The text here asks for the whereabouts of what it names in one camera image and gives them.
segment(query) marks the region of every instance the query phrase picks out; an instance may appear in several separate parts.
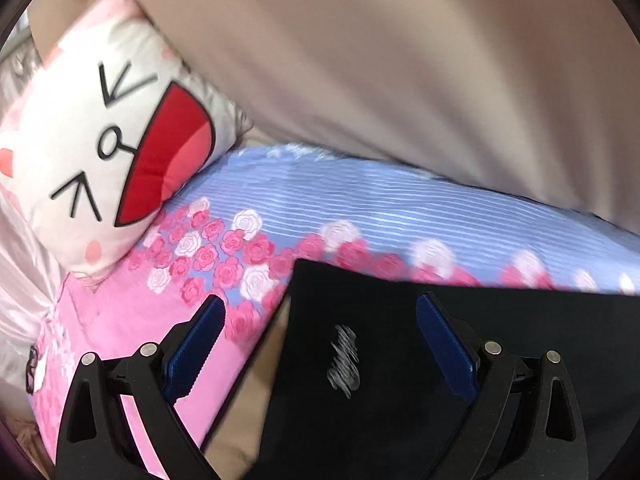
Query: red cartoon mouth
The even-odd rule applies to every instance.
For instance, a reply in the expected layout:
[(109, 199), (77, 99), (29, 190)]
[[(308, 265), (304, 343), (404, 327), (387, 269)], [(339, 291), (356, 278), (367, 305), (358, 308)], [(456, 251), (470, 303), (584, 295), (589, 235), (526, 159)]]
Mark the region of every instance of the red cartoon mouth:
[(136, 150), (114, 226), (134, 224), (159, 209), (202, 167), (215, 143), (207, 111), (171, 82)]

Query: mattress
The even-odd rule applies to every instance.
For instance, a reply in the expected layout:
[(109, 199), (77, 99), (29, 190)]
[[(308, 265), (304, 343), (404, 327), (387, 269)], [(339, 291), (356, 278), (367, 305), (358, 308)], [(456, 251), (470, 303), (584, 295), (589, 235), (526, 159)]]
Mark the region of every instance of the mattress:
[[(131, 354), (213, 293), (225, 329), (176, 404), (201, 444), (301, 257), (443, 285), (633, 294), (640, 284), (640, 238), (597, 218), (298, 144), (239, 150), (168, 202), (97, 291), (66, 279), (38, 340), (33, 407), (49, 453), (84, 352)], [(124, 403), (149, 471), (162, 476)]]

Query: blue clamp pad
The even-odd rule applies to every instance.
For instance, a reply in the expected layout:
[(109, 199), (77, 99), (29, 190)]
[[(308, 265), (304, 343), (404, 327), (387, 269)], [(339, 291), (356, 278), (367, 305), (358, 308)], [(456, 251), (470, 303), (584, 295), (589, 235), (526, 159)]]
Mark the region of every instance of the blue clamp pad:
[(478, 396), (476, 368), (456, 333), (426, 294), (416, 303), (418, 327), (451, 391), (469, 404)]
[(175, 333), (182, 342), (165, 363), (162, 395), (172, 406), (189, 395), (200, 370), (225, 326), (225, 304), (217, 296), (209, 296), (190, 322)]

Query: black clamp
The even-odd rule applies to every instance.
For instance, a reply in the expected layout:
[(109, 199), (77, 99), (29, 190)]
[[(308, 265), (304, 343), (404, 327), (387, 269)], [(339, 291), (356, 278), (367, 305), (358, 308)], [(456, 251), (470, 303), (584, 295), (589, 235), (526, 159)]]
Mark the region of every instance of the black clamp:
[[(586, 438), (575, 393), (557, 352), (540, 359), (482, 342), (451, 319), (433, 294), (418, 300), (418, 324), (452, 391), (472, 399), (428, 480), (586, 480)], [(190, 322), (129, 358), (82, 357), (58, 439), (57, 480), (148, 480), (120, 396), (133, 396), (171, 480), (220, 480), (174, 410), (222, 332), (225, 307), (209, 296)]]

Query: pillow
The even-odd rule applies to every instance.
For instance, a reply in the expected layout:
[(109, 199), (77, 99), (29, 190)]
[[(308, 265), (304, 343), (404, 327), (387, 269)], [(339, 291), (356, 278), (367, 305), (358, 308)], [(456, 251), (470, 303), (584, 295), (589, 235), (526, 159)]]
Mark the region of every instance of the pillow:
[(40, 242), (94, 285), (243, 123), (133, 0), (101, 0), (0, 126), (0, 186)]

